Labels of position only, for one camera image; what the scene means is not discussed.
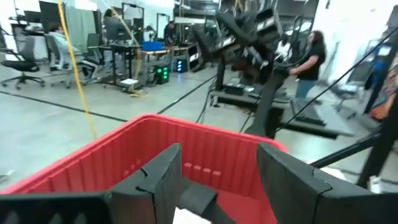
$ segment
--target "red bin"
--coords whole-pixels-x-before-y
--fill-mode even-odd
[[[183,176],[218,191],[218,204],[236,223],[277,223],[256,167],[258,142],[238,134],[157,114],[119,128],[3,190],[2,194],[100,191],[131,175],[171,144],[182,148]]]

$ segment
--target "concrete floor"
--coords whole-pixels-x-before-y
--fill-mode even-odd
[[[36,73],[37,76],[48,76],[47,68]],[[143,98],[131,98],[119,90],[102,85],[84,86],[84,93],[92,115],[97,134],[103,135],[118,127],[122,121],[105,118],[101,114],[119,119],[131,119],[139,114],[158,113],[173,101],[201,85],[216,73],[216,68],[207,68],[200,73],[171,74],[170,82],[155,88],[146,88],[148,95]],[[0,67],[1,78],[14,77],[17,72]],[[226,72],[226,79],[237,73]],[[46,77],[47,83],[62,77]],[[193,91],[182,101],[166,110],[163,114],[176,118],[196,121],[203,107],[206,92],[211,82],[206,82]],[[288,92],[293,94],[296,83],[293,79],[286,81]],[[310,96],[315,96],[321,87],[315,87]],[[325,101],[335,102],[333,94],[322,96]],[[8,180],[0,183],[0,189],[8,187],[21,179],[37,172],[67,154],[84,146],[93,140],[81,109],[80,98],[75,85],[67,90],[62,85],[41,88],[38,84],[29,82],[17,91],[13,84],[7,88],[0,87],[0,174],[8,170],[14,172]],[[247,114],[233,106],[222,105],[220,108],[208,108],[205,124],[219,128],[239,131],[247,119]],[[348,146],[367,135],[355,119],[348,121],[356,135],[353,138],[339,137],[331,139],[320,138],[307,134],[282,130],[276,140],[284,144],[291,155],[305,160],[314,161],[342,147]],[[341,169],[348,181],[355,182],[368,155],[364,151],[357,155],[333,164],[331,167]],[[398,192],[398,156],[391,153],[384,166],[382,178],[391,180],[388,191]]]

